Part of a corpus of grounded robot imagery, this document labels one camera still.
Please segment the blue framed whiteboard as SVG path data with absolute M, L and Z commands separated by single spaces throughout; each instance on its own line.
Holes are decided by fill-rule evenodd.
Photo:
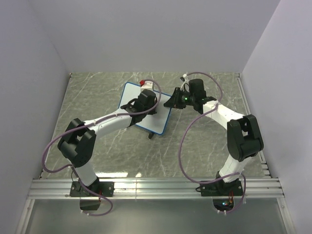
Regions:
M 131 82 L 125 83 L 119 102 L 119 107 L 128 103 L 130 100 L 137 98 L 140 93 L 140 86 Z M 164 107 L 163 104 L 170 99 L 170 95 L 161 93 L 159 105 L 156 107 L 156 114 L 147 115 L 141 122 L 136 123 L 136 126 L 162 135 L 165 131 L 166 124 L 169 120 L 171 108 Z

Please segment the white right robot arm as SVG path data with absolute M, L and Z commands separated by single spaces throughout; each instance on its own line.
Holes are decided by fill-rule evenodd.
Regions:
M 187 127 L 188 130 L 199 119 L 207 117 L 227 131 L 229 156 L 216 179 L 210 182 L 215 184 L 219 194 L 226 195 L 232 190 L 232 184 L 242 175 L 250 159 L 264 148 L 257 119 L 254 115 L 237 113 L 222 105 L 218 99 L 207 96 L 204 82 L 198 78 L 184 81 L 164 103 L 164 107 L 174 109 L 184 109 L 187 106 L 192 106 L 199 113 Z

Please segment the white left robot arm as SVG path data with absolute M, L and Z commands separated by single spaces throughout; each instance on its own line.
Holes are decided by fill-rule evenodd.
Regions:
M 73 169 L 81 180 L 81 190 L 87 196 L 100 193 L 99 178 L 89 163 L 97 139 L 116 130 L 126 129 L 141 122 L 147 115 L 156 113 L 152 109 L 157 103 L 156 94 L 144 89 L 137 98 L 122 105 L 110 115 L 93 121 L 81 121 L 75 118 L 70 122 L 67 131 L 81 127 L 81 129 L 68 133 L 58 142 L 58 149 L 62 155 L 73 165 Z

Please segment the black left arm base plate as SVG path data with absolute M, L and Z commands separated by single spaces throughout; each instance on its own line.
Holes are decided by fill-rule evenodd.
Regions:
M 94 193 L 105 197 L 112 197 L 114 193 L 114 185 L 115 183 L 112 181 L 107 182 L 99 182 L 99 185 L 96 189 L 91 189 Z M 94 194 L 86 191 L 78 181 L 72 182 L 71 190 L 69 193 L 70 197 L 90 197 L 95 196 Z

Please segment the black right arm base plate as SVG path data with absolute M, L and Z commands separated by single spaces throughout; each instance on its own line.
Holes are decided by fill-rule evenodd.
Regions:
M 199 192 L 201 196 L 242 196 L 243 186 L 239 179 L 230 183 L 225 183 L 223 180 L 220 180 L 211 184 L 200 183 L 195 191 Z

